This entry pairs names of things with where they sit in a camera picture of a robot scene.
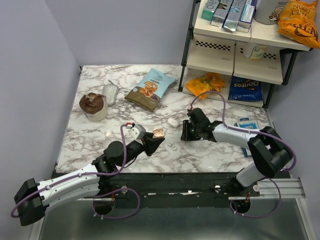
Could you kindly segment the beige earbud charging case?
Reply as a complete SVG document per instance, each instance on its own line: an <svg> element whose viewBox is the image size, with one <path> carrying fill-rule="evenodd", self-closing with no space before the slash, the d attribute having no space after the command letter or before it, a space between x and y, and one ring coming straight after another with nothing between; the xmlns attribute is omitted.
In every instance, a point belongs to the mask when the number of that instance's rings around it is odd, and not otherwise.
<svg viewBox="0 0 320 240"><path fill-rule="evenodd" d="M164 138L165 137L165 130L162 127L154 128L152 133L153 133L153 138Z"/></svg>

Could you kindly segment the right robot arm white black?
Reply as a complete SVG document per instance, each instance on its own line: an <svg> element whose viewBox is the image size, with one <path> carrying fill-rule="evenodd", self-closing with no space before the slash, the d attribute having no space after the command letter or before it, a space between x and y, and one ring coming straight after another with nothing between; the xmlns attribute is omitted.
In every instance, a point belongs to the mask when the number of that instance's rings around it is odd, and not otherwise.
<svg viewBox="0 0 320 240"><path fill-rule="evenodd" d="M219 120L210 122L200 108L189 110L187 116L182 124L182 141L228 143L250 151L253 163L233 176L227 185L233 195L241 196L253 183L274 178L294 157L272 127L248 129L227 126Z"/></svg>

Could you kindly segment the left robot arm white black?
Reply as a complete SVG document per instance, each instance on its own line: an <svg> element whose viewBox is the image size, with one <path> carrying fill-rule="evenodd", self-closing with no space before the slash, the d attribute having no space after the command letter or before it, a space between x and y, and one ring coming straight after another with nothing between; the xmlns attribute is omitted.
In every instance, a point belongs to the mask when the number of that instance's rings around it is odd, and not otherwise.
<svg viewBox="0 0 320 240"><path fill-rule="evenodd" d="M60 177L37 182L26 180L14 196L15 207L10 213L25 227L41 220L46 211L68 202L87 197L107 197L111 191L108 179L119 174L127 163L141 153L150 157L165 140L151 132L131 132L134 140L113 141L88 165Z"/></svg>

